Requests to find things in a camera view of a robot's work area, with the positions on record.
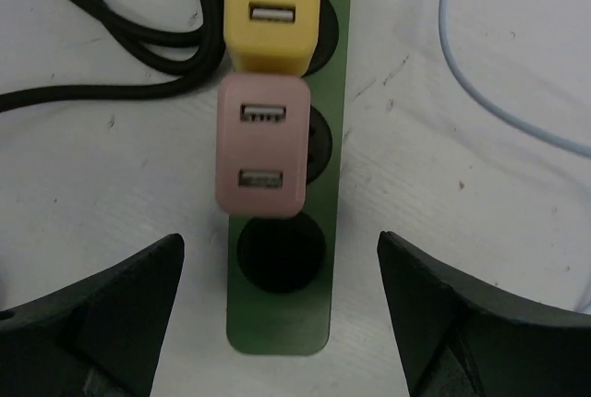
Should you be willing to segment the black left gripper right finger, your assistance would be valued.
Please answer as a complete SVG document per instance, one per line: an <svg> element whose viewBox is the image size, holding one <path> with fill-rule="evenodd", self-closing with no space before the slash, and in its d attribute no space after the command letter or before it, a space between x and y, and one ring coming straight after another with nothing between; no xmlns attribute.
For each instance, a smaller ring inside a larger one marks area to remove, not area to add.
<svg viewBox="0 0 591 397"><path fill-rule="evenodd" d="M588 315L508 293L393 232L378 257L410 395L589 395Z"/></svg>

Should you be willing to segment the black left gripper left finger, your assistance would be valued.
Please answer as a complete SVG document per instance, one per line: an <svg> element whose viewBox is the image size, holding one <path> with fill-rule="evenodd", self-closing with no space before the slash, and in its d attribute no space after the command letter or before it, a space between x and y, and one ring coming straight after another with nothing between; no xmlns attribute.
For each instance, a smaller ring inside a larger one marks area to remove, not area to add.
<svg viewBox="0 0 591 397"><path fill-rule="evenodd" d="M148 396L185 257L168 235L1 313L4 396Z"/></svg>

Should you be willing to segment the green power strip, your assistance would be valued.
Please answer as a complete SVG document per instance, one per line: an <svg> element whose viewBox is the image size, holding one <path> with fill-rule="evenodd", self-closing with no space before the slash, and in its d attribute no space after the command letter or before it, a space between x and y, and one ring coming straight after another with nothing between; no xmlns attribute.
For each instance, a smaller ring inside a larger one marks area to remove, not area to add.
<svg viewBox="0 0 591 397"><path fill-rule="evenodd" d="M313 180L290 219L232 218L226 334L248 355L313 355L329 339L350 0L326 0L311 87Z"/></svg>

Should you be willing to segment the pink usb charger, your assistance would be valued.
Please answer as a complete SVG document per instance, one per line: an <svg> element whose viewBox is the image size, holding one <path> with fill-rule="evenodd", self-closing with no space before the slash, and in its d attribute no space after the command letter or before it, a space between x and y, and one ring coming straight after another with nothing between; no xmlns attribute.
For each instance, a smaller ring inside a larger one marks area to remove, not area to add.
<svg viewBox="0 0 591 397"><path fill-rule="evenodd" d="M232 216L304 206L311 91L299 77L232 73L218 91L215 197Z"/></svg>

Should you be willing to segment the yellow usb charger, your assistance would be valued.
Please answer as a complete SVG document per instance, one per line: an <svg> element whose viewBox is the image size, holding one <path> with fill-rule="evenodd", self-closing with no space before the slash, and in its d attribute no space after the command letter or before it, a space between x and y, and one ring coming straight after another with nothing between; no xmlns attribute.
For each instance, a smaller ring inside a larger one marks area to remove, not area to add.
<svg viewBox="0 0 591 397"><path fill-rule="evenodd" d="M236 71L302 77L318 44L320 0L224 0L223 22Z"/></svg>

